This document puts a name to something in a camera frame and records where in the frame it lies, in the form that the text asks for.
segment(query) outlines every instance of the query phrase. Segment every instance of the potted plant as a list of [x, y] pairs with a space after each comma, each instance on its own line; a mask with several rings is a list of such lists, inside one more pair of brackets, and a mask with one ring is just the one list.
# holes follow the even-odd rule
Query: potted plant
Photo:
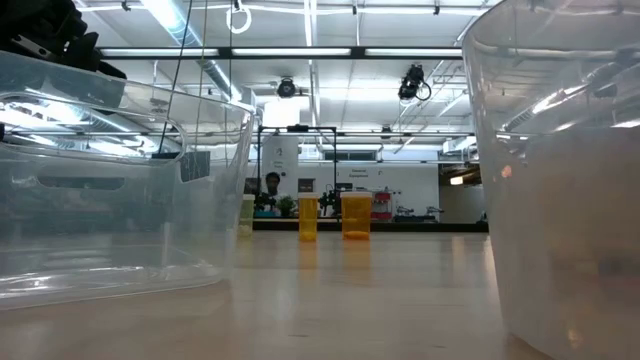
[[291, 210], [293, 210], [295, 206], [296, 202], [293, 201], [291, 196], [284, 196], [276, 203], [276, 207], [280, 210], [280, 215], [283, 217], [291, 216]]

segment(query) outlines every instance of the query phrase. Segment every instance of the wooden floor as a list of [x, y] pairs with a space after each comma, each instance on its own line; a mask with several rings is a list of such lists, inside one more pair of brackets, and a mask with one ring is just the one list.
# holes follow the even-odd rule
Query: wooden floor
[[480, 234], [255, 233], [230, 282], [0, 313], [0, 357], [548, 360], [502, 325]]

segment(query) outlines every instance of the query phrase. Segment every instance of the clear plastic bin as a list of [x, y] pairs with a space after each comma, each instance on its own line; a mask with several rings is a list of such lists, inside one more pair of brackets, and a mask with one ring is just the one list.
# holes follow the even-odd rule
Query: clear plastic bin
[[251, 113], [4, 52], [0, 69], [0, 309], [226, 276]]
[[463, 47], [504, 319], [556, 359], [640, 359], [638, 2], [532, 4]]
[[253, 237], [253, 203], [255, 195], [242, 195], [242, 207], [240, 208], [240, 224], [238, 225], [238, 238], [251, 239]]
[[318, 238], [318, 193], [298, 193], [298, 222], [300, 241]]
[[371, 235], [370, 192], [342, 192], [342, 239], [369, 240]]

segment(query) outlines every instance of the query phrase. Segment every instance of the black metal frame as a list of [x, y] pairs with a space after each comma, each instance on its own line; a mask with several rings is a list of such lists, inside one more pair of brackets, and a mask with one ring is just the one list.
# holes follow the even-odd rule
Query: black metal frame
[[258, 186], [257, 192], [258, 195], [262, 192], [262, 174], [261, 174], [261, 166], [262, 166], [262, 133], [264, 130], [275, 130], [273, 136], [278, 136], [280, 130], [287, 130], [287, 133], [299, 133], [306, 134], [309, 130], [317, 130], [318, 132], [331, 131], [333, 133], [333, 189], [336, 189], [336, 183], [338, 182], [338, 157], [336, 156], [338, 153], [338, 129], [335, 126], [288, 126], [288, 127], [269, 127], [269, 126], [258, 126]]
[[[109, 49], [127, 49], [127, 50], [166, 50], [173, 49], [178, 50], [178, 47], [132, 47], [132, 48], [123, 48], [123, 47], [99, 47], [98, 50], [109, 50]], [[185, 48], [186, 50], [202, 50], [202, 48]], [[349, 54], [345, 55], [285, 55], [285, 54], [274, 54], [274, 55], [236, 55], [233, 53], [233, 50], [241, 50], [241, 49], [300, 49], [300, 50], [308, 50], [308, 49], [349, 49], [351, 50]], [[278, 46], [278, 47], [229, 47], [229, 46], [221, 46], [221, 47], [205, 47], [204, 50], [217, 50], [217, 55], [103, 55], [103, 60], [269, 60], [269, 59], [301, 59], [301, 60], [316, 60], [316, 59], [328, 59], [328, 60], [462, 60], [462, 56], [443, 56], [443, 55], [398, 55], [398, 56], [390, 56], [390, 55], [367, 55], [367, 49], [398, 49], [398, 47], [391, 46], [314, 46], [312, 48], [304, 47], [304, 46]], [[429, 46], [429, 47], [402, 47], [402, 49], [409, 50], [461, 50], [459, 47], [447, 47], [447, 46]]]

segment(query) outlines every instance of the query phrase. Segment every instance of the yellow plastic cup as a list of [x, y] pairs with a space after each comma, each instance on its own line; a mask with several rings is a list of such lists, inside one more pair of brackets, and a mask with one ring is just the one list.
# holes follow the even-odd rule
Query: yellow plastic cup
[[371, 238], [370, 192], [342, 192], [342, 239], [369, 240]]
[[318, 238], [318, 193], [298, 193], [298, 222], [300, 241]]
[[238, 224], [238, 238], [240, 239], [250, 239], [253, 237], [253, 203], [255, 200], [255, 195], [242, 195], [240, 222]]

